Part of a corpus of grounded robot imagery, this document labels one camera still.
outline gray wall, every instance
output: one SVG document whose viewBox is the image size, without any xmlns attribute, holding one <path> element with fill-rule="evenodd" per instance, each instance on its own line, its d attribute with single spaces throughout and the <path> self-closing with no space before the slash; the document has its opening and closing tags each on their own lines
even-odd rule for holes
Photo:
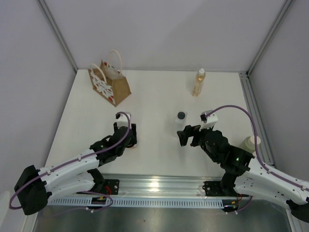
<svg viewBox="0 0 309 232">
<path fill-rule="evenodd" d="M 278 169 L 309 181 L 309 1 L 297 0 L 251 78 Z"/>
<path fill-rule="evenodd" d="M 0 195 L 44 165 L 74 73 L 35 0 L 1 1 Z M 17 231 L 22 211 L 4 231 Z"/>
<path fill-rule="evenodd" d="M 79 68 L 246 70 L 285 0 L 47 0 Z"/>
</svg>

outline bag handle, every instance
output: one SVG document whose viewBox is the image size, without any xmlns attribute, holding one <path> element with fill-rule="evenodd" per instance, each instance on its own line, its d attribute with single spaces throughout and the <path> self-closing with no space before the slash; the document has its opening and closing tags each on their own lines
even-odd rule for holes
<svg viewBox="0 0 309 232">
<path fill-rule="evenodd" d="M 102 74 L 102 76 L 103 76 L 103 78 L 104 78 L 104 82 L 107 84 L 107 82 L 106 82 L 106 77 L 105 77 L 105 75 L 104 75 L 104 72 L 102 71 L 102 69 L 98 66 L 98 65 L 96 65 L 96 64 L 94 64 L 94 63 L 91 63 L 90 65 L 89 65 L 89 68 L 90 68 L 90 70 L 93 72 L 93 69 L 92 69 L 92 67 L 91 66 L 94 66 L 95 68 L 97 68 L 99 71 L 100 71 L 100 73 Z"/>
<path fill-rule="evenodd" d="M 118 57 L 119 57 L 119 60 L 120 60 L 120 73 L 122 74 L 122 59 L 121 59 L 121 56 L 120 56 L 120 54 L 119 54 L 119 52 L 118 52 L 117 50 L 113 50 L 113 51 L 111 51 L 111 52 L 109 53 L 108 58 L 107 58 L 107 63 L 110 64 L 110 61 L 111 61 L 111 54 L 112 54 L 113 52 L 116 53 L 116 54 L 118 55 Z"/>
</svg>

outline bottle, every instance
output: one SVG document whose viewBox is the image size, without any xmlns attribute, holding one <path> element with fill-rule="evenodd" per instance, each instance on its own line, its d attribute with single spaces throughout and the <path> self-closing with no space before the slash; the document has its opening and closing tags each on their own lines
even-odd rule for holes
<svg viewBox="0 0 309 232">
<path fill-rule="evenodd" d="M 261 144 L 261 139 L 258 136 L 257 137 L 257 146 Z M 240 144 L 239 146 L 241 149 L 244 149 L 245 151 L 248 151 L 250 153 L 255 152 L 255 146 L 254 146 L 254 136 L 249 136 L 245 138 L 245 140 Z"/>
<path fill-rule="evenodd" d="M 205 79 L 206 73 L 204 69 L 200 69 L 197 72 L 196 80 L 195 80 L 195 85 L 193 89 L 192 96 L 197 97 L 199 93 L 201 92 L 203 81 Z"/>
<path fill-rule="evenodd" d="M 173 136 L 174 137 L 178 138 L 177 132 L 183 130 L 186 117 L 187 117 L 187 112 L 185 111 L 178 112 L 175 118 L 175 121 L 173 123 Z"/>
</svg>

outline red wire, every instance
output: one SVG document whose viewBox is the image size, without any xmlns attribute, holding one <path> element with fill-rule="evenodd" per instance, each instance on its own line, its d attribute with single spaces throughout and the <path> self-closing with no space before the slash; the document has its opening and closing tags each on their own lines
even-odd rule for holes
<svg viewBox="0 0 309 232">
<path fill-rule="evenodd" d="M 110 195 L 111 195 L 111 194 L 112 194 L 112 191 L 111 191 L 110 187 L 105 186 L 105 188 L 110 192 Z"/>
</svg>

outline gift bag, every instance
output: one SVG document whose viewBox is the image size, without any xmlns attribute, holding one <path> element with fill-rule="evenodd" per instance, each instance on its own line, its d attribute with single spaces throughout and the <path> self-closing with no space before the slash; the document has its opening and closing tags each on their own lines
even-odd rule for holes
<svg viewBox="0 0 309 232">
<path fill-rule="evenodd" d="M 115 52 L 120 59 L 120 71 L 110 65 L 110 58 Z M 88 69 L 93 90 L 104 97 L 113 106 L 117 106 L 131 94 L 126 77 L 122 74 L 122 59 L 118 51 L 110 52 L 107 62 L 101 61 L 100 67 L 90 64 Z"/>
</svg>

